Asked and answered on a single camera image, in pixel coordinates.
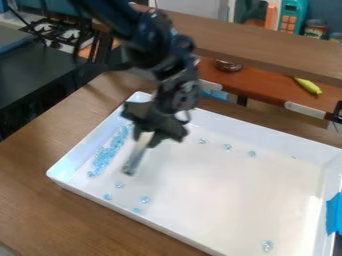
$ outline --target yellow object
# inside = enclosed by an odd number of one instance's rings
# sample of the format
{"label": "yellow object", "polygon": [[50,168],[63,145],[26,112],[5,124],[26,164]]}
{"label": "yellow object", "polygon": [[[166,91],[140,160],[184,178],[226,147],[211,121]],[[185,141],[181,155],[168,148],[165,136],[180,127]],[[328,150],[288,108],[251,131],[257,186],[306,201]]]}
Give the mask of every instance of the yellow object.
{"label": "yellow object", "polygon": [[308,92],[316,95],[322,94],[321,88],[319,88],[313,82],[296,77],[294,79]]}
{"label": "yellow object", "polygon": [[340,44],[340,41],[338,41],[338,40],[336,40],[336,39],[330,39],[329,41],[330,41],[330,42],[333,42],[333,43],[338,43],[338,44]]}

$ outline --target black cable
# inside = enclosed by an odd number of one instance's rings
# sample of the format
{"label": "black cable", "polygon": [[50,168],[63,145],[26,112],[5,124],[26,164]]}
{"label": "black cable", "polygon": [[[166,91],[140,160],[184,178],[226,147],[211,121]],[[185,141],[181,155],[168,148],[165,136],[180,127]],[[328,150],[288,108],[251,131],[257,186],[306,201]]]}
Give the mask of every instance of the black cable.
{"label": "black cable", "polygon": [[93,60],[94,60],[94,56],[95,56],[96,48],[97,48],[97,43],[99,41],[99,36],[100,36],[100,33],[99,32],[95,32],[93,42],[91,43],[90,53],[89,53],[89,56],[88,56],[88,62],[89,63],[92,63]]}
{"label": "black cable", "polygon": [[19,20],[21,20],[33,32],[33,34],[35,34],[42,41],[42,43],[46,47],[46,42],[44,38],[42,37],[42,35],[38,31],[36,31],[34,27],[31,26],[31,24],[29,24],[26,20],[24,20],[24,18],[21,17],[19,13],[14,11],[11,6],[8,6],[8,9],[14,14],[14,16],[16,16]]}
{"label": "black cable", "polygon": [[50,17],[49,17],[49,11],[48,11],[48,8],[47,8],[46,1],[45,1],[45,0],[39,0],[39,1],[40,1],[40,6],[42,7],[43,16],[44,16],[44,17],[47,17],[47,18],[50,18]]}
{"label": "black cable", "polygon": [[334,127],[335,127],[335,131],[336,131],[337,133],[339,133],[339,130],[337,129],[336,123],[335,123],[334,121],[333,121],[332,123],[333,123],[333,125],[334,125]]}
{"label": "black cable", "polygon": [[80,10],[79,6],[77,4],[75,4],[74,1],[69,1],[69,3],[71,4],[71,6],[74,8],[76,15],[78,16],[79,22],[80,22],[80,35],[78,37],[78,40],[75,43],[75,47],[74,47],[74,51],[72,53],[72,58],[74,60],[74,62],[77,62],[77,58],[78,58],[78,53],[81,49],[81,44],[83,41],[83,37],[84,37],[84,29],[85,29],[85,19],[83,17],[82,11]]}

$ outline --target blue tape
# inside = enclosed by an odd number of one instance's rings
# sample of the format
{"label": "blue tape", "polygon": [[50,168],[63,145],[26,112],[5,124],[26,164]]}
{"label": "blue tape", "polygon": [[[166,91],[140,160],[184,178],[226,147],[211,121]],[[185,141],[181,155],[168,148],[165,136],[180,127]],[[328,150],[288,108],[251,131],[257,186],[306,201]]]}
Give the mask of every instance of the blue tape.
{"label": "blue tape", "polygon": [[333,199],[327,201],[326,216],[327,233],[330,236],[334,232],[342,235],[342,193],[337,193]]}
{"label": "blue tape", "polygon": [[214,100],[222,101],[222,102],[228,102],[227,100],[228,93],[224,91],[211,90],[210,93],[202,91],[202,96],[206,98],[211,98]]}

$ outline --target small bowl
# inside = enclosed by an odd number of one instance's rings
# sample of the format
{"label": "small bowl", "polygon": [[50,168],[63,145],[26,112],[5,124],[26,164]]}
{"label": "small bowl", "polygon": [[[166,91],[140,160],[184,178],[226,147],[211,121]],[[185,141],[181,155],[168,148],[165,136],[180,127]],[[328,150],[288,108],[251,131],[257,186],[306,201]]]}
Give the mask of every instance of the small bowl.
{"label": "small bowl", "polygon": [[234,62],[215,59],[214,67],[222,72],[231,73],[240,71],[243,68],[243,65],[236,64]]}

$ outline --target brown shelf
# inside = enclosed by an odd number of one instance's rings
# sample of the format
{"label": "brown shelf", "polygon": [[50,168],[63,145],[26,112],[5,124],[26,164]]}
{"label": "brown shelf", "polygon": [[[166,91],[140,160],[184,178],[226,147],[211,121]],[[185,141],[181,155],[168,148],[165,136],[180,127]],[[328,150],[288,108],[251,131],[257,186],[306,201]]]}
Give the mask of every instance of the brown shelf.
{"label": "brown shelf", "polygon": [[202,79],[222,84],[224,91],[240,96],[281,107],[291,101],[326,112],[326,119],[331,119],[336,103],[342,100],[342,89],[326,84],[317,83],[323,94],[315,96],[288,76],[250,66],[240,72],[224,73],[214,68],[212,59],[203,57],[201,60],[199,72]]}

